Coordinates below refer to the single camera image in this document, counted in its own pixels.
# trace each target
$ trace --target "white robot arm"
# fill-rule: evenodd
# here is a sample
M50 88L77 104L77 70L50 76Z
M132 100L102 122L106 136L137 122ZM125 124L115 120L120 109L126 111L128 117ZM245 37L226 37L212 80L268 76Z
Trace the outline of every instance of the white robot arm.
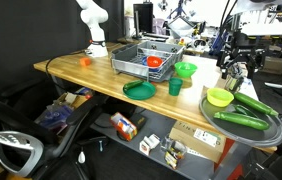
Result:
M99 7L93 0L76 1L82 8L81 19L89 27L92 36L92 42L86 50L86 54L92 57L107 56L104 31L99 26L99 23L108 20L107 11Z

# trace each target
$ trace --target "yellow bowl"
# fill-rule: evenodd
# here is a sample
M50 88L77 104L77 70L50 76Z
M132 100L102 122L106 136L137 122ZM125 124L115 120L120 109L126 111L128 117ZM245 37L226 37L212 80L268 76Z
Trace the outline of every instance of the yellow bowl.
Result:
M210 88L208 89L207 94L209 103L218 107L225 107L234 99L231 92L221 88Z

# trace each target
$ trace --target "gray tray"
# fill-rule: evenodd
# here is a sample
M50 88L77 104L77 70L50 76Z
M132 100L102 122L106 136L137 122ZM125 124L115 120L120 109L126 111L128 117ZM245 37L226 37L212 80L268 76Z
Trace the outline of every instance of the gray tray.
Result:
M214 113L219 111L234 112L234 104L240 104L255 113L258 118L268 122L270 128L264 131L253 129L240 124L231 123L214 118ZM207 97L203 97L200 101L200 110L204 117L220 132L227 135L229 138L257 147L277 146L282 143L282 122L278 117L268 116L254 109L251 109L243 103L233 100L227 107L216 107L210 104Z

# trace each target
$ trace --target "metal table leg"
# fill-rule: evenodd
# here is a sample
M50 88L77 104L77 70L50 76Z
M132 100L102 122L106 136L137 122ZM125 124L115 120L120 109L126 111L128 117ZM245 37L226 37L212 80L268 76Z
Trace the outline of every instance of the metal table leg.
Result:
M229 152L214 172L211 179L227 179L231 175L233 170L238 166L238 164L241 163L242 160L247 156L251 149L252 147L249 145L237 141L234 142Z

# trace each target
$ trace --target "green plate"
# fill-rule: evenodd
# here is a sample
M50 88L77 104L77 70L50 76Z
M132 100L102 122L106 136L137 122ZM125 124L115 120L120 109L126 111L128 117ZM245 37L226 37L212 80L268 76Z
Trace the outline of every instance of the green plate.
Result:
M130 99L145 100L155 94L155 87L149 82L143 82L140 86L124 90L123 93Z

